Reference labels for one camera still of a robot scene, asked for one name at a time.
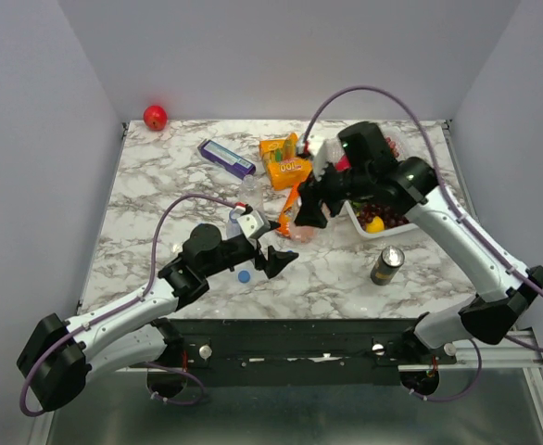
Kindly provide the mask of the clear wide-mouth plastic jar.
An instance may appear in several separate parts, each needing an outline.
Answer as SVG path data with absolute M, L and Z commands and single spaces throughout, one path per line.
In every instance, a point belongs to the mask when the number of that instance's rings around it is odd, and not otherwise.
M 310 243 L 318 234 L 319 230 L 310 226 L 298 226 L 292 220 L 282 220 L 277 233 L 283 237 L 300 244 Z

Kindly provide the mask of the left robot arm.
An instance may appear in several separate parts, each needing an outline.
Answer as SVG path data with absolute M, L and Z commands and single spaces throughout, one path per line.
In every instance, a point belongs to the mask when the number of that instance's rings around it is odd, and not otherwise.
M 24 377 L 19 408 L 29 417 L 53 412 L 73 401 L 88 378 L 141 362 L 174 364 L 179 341 L 155 336 L 148 347 L 128 345 L 132 333 L 197 301 L 209 290 L 208 279 L 251 263 L 267 278 L 277 276 L 298 257 L 294 251 L 263 249 L 259 238 L 277 222 L 239 220 L 239 232 L 224 238 L 210 223 L 196 226 L 174 260 L 152 267 L 146 284 L 93 312 L 62 320 L 51 313 L 34 327 L 17 359 Z

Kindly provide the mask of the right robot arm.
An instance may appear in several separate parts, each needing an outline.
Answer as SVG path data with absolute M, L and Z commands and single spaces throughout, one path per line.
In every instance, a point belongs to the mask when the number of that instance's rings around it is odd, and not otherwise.
M 440 187 L 426 161 L 396 159 L 377 124 L 358 122 L 330 139 L 302 137 L 297 154 L 311 161 L 312 171 L 298 188 L 296 225 L 323 229 L 347 201 L 388 206 L 431 236 L 474 285 L 474 297 L 422 316 L 402 338 L 408 361 L 424 362 L 456 340 L 499 344 L 543 288 L 542 266 L 504 251 Z

